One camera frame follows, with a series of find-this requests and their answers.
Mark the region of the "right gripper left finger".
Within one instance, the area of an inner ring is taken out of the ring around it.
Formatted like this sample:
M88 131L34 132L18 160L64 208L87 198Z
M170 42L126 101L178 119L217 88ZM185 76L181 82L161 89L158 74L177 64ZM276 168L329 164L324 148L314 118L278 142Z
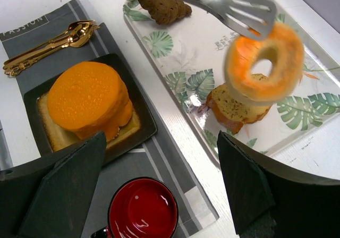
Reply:
M19 237L80 237L106 151L96 133L41 180L18 230Z

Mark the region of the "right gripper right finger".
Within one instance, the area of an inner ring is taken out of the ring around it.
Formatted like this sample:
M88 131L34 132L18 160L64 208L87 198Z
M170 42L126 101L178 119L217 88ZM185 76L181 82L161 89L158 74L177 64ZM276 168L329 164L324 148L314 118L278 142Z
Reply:
M275 206L261 168L220 131L217 139L220 167L237 235Z

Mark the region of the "round orange bread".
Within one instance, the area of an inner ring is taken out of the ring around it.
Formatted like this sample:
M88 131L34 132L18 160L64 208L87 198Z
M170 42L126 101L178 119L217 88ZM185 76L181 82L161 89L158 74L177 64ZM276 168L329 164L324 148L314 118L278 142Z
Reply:
M103 131L107 141L132 118L127 87L109 65L81 62L62 73L47 96L47 109L61 128L84 139Z

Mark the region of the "orange glazed donut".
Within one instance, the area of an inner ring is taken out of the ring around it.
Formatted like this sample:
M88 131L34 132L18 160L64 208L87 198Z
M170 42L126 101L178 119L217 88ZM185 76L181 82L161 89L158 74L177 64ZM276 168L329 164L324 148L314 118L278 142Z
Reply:
M272 32L256 41L238 36L225 57L225 82L233 97L250 105L271 105L294 91L302 73L304 47L289 25L275 22Z

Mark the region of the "metal serving tongs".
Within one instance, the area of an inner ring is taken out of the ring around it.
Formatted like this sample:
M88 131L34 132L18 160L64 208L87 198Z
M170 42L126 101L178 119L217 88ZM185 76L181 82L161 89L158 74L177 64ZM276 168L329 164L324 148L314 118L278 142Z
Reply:
M277 8L270 0L183 0L215 16L224 25L253 40L272 31Z

